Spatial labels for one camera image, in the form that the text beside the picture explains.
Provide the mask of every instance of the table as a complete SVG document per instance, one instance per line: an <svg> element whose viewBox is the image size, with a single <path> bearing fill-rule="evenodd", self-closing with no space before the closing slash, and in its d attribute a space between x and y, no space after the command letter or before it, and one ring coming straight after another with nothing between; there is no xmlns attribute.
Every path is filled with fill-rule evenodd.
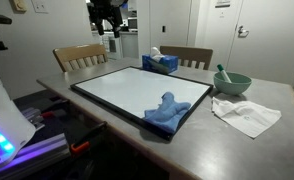
<svg viewBox="0 0 294 180"><path fill-rule="evenodd" d="M294 179L294 91L290 85L253 79L240 96L214 89L171 142L70 90L70 85L128 66L138 59L117 61L38 79L38 83L79 108L170 173L170 179ZM215 72L179 67L173 76L213 84ZM280 110L281 119L255 140L215 117L211 99L249 100Z"/></svg>

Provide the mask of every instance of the blue towel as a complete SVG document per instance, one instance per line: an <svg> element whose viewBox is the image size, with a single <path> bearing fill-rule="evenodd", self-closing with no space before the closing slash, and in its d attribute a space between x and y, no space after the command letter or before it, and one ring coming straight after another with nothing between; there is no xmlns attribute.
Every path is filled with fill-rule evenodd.
<svg viewBox="0 0 294 180"><path fill-rule="evenodd" d="M162 96L163 102L158 109L146 110L144 120L174 134L180 119L187 113L190 103L177 103L171 92L166 92Z"/></svg>

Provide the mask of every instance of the blue tissue box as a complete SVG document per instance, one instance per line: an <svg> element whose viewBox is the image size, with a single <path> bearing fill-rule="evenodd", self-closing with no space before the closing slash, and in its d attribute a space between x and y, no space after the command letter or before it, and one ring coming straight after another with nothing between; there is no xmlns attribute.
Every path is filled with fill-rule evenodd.
<svg viewBox="0 0 294 180"><path fill-rule="evenodd" d="M159 63L153 60L150 55L143 55L143 69L151 72L169 74L177 70L178 56L164 55Z"/></svg>

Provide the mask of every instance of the wooden chair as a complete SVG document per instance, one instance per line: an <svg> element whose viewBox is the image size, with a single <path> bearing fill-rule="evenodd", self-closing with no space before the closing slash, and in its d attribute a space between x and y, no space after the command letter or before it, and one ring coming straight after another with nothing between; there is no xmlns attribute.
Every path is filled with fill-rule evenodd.
<svg viewBox="0 0 294 180"><path fill-rule="evenodd" d="M108 61L105 47L100 44L59 48L54 49L53 53L64 72Z"/></svg>
<svg viewBox="0 0 294 180"><path fill-rule="evenodd" d="M178 56L179 65L181 66L199 69L199 64L202 62L204 63L204 70L208 70L213 55L212 49L178 46L160 46L160 52L166 55Z"/></svg>

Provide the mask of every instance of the white towel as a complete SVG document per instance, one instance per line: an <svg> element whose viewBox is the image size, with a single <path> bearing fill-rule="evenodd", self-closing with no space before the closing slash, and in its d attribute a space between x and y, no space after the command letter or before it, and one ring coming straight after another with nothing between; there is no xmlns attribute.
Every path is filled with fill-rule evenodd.
<svg viewBox="0 0 294 180"><path fill-rule="evenodd" d="M281 112L250 101L231 103L213 97L212 111L246 135L256 138L281 117Z"/></svg>

